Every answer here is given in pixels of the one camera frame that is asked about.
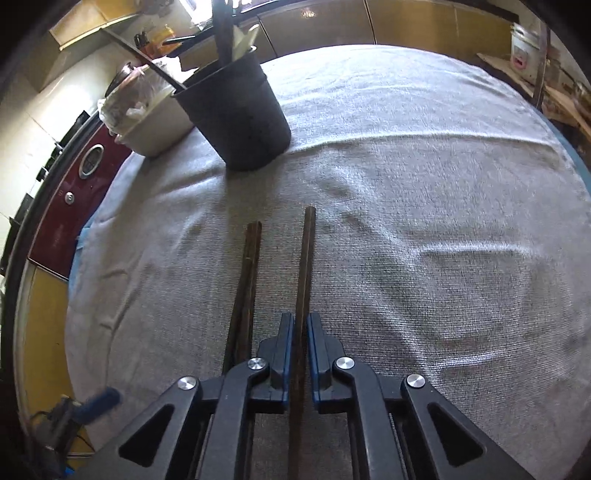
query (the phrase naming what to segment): gray cloth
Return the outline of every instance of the gray cloth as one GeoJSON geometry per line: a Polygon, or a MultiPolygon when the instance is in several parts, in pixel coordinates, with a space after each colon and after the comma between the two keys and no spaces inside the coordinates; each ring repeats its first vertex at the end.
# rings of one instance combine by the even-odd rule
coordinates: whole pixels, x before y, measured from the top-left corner
{"type": "MultiPolygon", "coordinates": [[[[254,340],[276,333],[315,205],[311,308],[347,353],[424,374],[536,478],[565,476],[591,435],[591,199],[548,126],[433,53],[332,47],[264,69],[293,132],[284,155],[230,173],[194,130],[131,155],[97,212],[66,326],[77,397],[124,396],[95,445],[178,377],[220,373],[253,220],[254,340]]],[[[342,416],[308,403],[303,435],[301,478],[351,478],[342,416]]],[[[285,477],[287,418],[255,436],[253,480],[285,477]]]]}

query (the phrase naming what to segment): chopstick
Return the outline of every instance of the chopstick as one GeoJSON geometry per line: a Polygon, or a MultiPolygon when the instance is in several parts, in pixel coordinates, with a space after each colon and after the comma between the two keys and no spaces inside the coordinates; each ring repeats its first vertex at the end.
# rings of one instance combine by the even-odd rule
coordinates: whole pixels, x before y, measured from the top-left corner
{"type": "Polygon", "coordinates": [[[146,62],[149,65],[149,67],[151,69],[153,69],[153,71],[155,71],[158,75],[160,75],[164,80],[166,80],[166,82],[168,82],[170,85],[172,85],[176,90],[186,90],[187,89],[187,87],[185,87],[185,85],[183,85],[181,82],[178,82],[175,79],[173,79],[168,73],[166,73],[163,69],[158,67],[158,65],[156,65],[150,57],[148,57],[144,52],[138,50],[133,45],[128,43],[124,38],[121,38],[119,35],[114,34],[113,32],[107,30],[104,27],[101,28],[100,31],[103,32],[108,37],[110,37],[113,41],[118,43],[121,47],[123,47],[125,50],[130,52],[132,55],[134,55],[137,59],[140,59],[140,60],[146,62]]]}
{"type": "Polygon", "coordinates": [[[162,46],[165,47],[166,45],[174,45],[175,43],[184,43],[189,40],[194,40],[195,38],[197,38],[197,35],[189,35],[188,37],[167,38],[162,42],[162,46]]]}
{"type": "Polygon", "coordinates": [[[316,235],[316,209],[306,207],[304,233],[301,239],[300,272],[295,300],[295,326],[291,344],[292,374],[290,379],[289,444],[287,458],[288,480],[298,479],[301,420],[304,414],[304,377],[306,376],[306,319],[310,313],[312,260],[316,235]]]}
{"type": "Polygon", "coordinates": [[[219,66],[223,67],[232,62],[234,23],[231,1],[226,3],[226,0],[212,0],[212,22],[219,66]]]}
{"type": "Polygon", "coordinates": [[[246,227],[242,268],[228,327],[228,340],[222,366],[223,374],[228,373],[232,367],[251,357],[261,232],[262,224],[260,222],[249,223],[246,227]]]}

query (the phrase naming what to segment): orange object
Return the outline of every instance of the orange object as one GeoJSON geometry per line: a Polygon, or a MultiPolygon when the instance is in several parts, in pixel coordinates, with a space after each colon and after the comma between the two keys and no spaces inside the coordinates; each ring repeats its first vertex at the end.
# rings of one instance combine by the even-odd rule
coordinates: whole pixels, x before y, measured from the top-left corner
{"type": "Polygon", "coordinates": [[[160,56],[162,57],[172,52],[179,45],[178,43],[173,43],[172,45],[163,46],[162,42],[164,40],[168,40],[169,38],[174,38],[174,30],[168,25],[165,25],[163,28],[156,31],[150,39],[150,42],[160,52],[160,56]]]}
{"type": "Polygon", "coordinates": [[[140,50],[148,57],[150,57],[152,60],[162,57],[160,49],[156,47],[153,42],[150,42],[147,45],[141,47],[140,50]]]}

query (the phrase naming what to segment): black bucket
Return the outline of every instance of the black bucket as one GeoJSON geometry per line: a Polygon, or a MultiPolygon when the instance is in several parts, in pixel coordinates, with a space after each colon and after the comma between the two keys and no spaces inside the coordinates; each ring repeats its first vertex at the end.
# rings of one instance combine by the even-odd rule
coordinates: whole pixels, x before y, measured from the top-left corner
{"type": "Polygon", "coordinates": [[[282,154],[291,130],[255,47],[219,68],[210,63],[174,98],[230,170],[256,170],[282,154]]]}

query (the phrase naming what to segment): yellow cabinet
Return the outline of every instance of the yellow cabinet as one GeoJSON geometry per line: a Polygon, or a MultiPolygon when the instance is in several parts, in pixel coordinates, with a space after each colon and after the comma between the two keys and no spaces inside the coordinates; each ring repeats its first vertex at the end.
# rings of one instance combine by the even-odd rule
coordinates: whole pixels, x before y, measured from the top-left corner
{"type": "Polygon", "coordinates": [[[511,55],[511,22],[464,5],[455,5],[454,8],[458,34],[457,58],[474,63],[477,53],[499,58],[511,55]]]}
{"type": "Polygon", "coordinates": [[[457,57],[456,16],[449,3],[367,0],[378,44],[420,48],[457,57]]]}
{"type": "Polygon", "coordinates": [[[50,32],[60,47],[64,47],[98,27],[136,12],[134,0],[82,0],[50,32]]]}
{"type": "Polygon", "coordinates": [[[363,0],[314,0],[259,16],[277,56],[332,45],[373,44],[363,0]]]}
{"type": "Polygon", "coordinates": [[[420,48],[474,62],[477,53],[511,52],[511,23],[438,0],[367,0],[378,44],[420,48]]]}
{"type": "MultiPolygon", "coordinates": [[[[68,285],[40,268],[28,268],[32,269],[32,276],[24,280],[30,282],[28,297],[15,321],[15,373],[19,409],[25,417],[51,410],[62,394],[74,396],[64,347],[68,285]]],[[[87,439],[84,431],[81,435],[87,439]]],[[[90,449],[76,439],[72,451],[90,449]]],[[[74,461],[72,465],[77,468],[82,464],[74,461]]]]}
{"type": "MultiPolygon", "coordinates": [[[[251,18],[240,24],[240,29],[246,33],[254,24],[260,23],[258,18],[251,18]]],[[[275,51],[264,31],[259,31],[255,42],[256,56],[261,63],[276,58],[275,51]]],[[[199,42],[194,47],[181,53],[179,56],[181,67],[183,70],[190,70],[195,68],[203,68],[211,62],[217,60],[216,42],[213,37],[209,37],[202,42],[199,42]]]]}

